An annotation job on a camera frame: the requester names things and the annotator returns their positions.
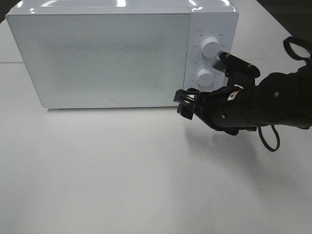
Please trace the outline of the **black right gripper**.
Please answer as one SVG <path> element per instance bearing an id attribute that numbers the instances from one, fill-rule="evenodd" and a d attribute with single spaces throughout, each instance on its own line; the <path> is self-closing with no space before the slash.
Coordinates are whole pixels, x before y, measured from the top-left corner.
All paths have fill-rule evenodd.
<path id="1" fill-rule="evenodd" d="M 177 113 L 182 117 L 192 120 L 194 115 L 198 116 L 216 131 L 236 136 L 246 129 L 246 92 L 236 86 L 213 92 L 179 89 L 174 102 L 180 103 Z"/>

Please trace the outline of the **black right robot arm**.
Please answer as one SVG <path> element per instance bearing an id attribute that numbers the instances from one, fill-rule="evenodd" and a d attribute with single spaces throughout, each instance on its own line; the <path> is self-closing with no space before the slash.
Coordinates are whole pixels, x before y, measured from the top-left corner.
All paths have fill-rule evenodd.
<path id="1" fill-rule="evenodd" d="M 237 135 L 239 130 L 286 125 L 308 129 L 312 125 L 312 68 L 295 73 L 271 73 L 257 86 L 223 87 L 213 92 L 177 90 L 178 113 L 196 115 L 216 131 Z"/>

